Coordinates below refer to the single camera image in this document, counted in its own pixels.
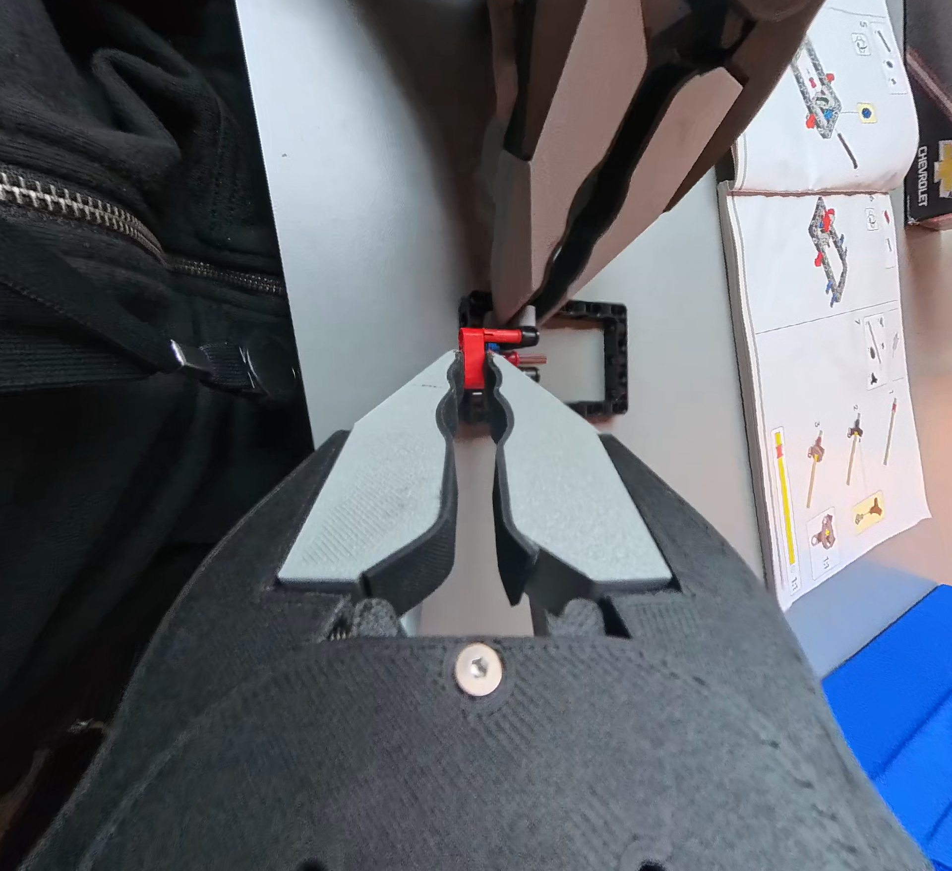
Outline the black round badge reel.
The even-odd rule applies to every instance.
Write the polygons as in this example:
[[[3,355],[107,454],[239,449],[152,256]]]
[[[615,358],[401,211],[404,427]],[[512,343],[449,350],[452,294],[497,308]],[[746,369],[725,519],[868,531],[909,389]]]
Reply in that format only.
[[[299,374],[292,350],[281,339],[258,333],[239,345],[248,380],[248,391],[262,401],[283,404],[299,389]]]

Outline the lego instruction booklet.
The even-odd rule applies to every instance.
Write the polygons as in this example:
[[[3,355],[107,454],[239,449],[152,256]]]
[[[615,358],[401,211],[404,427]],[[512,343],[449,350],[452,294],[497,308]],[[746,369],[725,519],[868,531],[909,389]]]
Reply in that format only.
[[[784,611],[930,515],[891,200],[918,142],[887,0],[827,0],[719,185],[761,544]]]

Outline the person's black jacket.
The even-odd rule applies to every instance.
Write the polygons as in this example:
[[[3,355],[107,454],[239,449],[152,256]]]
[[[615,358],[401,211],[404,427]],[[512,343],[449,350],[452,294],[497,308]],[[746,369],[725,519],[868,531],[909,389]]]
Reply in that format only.
[[[303,458],[303,394],[104,338],[279,343],[290,304],[234,0],[2,0],[2,869],[89,767],[204,556]]]

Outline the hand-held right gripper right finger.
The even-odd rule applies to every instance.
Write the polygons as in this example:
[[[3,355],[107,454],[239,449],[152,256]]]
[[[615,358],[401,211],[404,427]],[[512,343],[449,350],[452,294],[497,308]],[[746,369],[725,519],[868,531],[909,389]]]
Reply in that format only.
[[[598,431],[500,354],[486,356],[493,517],[511,604],[659,590],[673,577]]]

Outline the thin red three-hole lego beam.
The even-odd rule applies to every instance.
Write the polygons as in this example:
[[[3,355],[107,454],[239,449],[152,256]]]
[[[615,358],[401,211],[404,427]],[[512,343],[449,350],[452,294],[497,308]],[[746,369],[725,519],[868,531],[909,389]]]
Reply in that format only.
[[[464,389],[466,392],[482,391],[484,388],[484,364],[486,346],[492,343],[492,331],[483,328],[461,328],[458,333],[458,349],[463,358]]]

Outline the blue plastic bin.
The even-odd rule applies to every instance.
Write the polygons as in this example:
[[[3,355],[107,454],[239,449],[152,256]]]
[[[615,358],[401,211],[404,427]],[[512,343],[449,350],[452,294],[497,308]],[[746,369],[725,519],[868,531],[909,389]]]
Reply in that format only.
[[[951,587],[824,679],[863,771],[934,868],[951,868]]]

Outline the black lego car box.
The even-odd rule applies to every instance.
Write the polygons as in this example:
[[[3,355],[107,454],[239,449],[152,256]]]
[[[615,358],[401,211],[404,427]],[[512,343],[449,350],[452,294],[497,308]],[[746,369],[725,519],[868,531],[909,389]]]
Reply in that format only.
[[[903,0],[904,57],[919,142],[905,180],[907,222],[951,229],[951,0]]]

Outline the black lego frame assembly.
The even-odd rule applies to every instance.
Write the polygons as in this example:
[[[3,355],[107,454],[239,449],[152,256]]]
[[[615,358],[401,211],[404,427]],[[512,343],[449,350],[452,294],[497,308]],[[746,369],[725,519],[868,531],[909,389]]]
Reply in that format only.
[[[576,413],[600,422],[628,410],[627,336],[625,305],[574,299],[541,327],[535,346],[497,349]]]

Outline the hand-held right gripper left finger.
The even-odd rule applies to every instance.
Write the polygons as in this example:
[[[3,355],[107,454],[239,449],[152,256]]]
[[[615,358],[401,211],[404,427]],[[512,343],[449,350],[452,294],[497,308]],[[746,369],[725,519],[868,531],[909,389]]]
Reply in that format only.
[[[348,432],[281,565],[283,586],[411,613],[455,557],[460,354],[448,351]]]

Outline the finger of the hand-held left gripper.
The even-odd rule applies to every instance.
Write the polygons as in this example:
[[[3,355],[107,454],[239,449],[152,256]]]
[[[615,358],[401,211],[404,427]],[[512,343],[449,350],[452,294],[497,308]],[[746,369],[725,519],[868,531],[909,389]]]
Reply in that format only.
[[[535,300],[541,321],[553,316],[665,213],[743,86],[719,67],[685,77],[670,90],[663,114],[637,146],[636,108],[625,116]]]
[[[649,38],[678,19],[679,0],[587,0],[532,156],[489,146],[494,324],[519,322],[546,284],[576,195],[647,73]]]

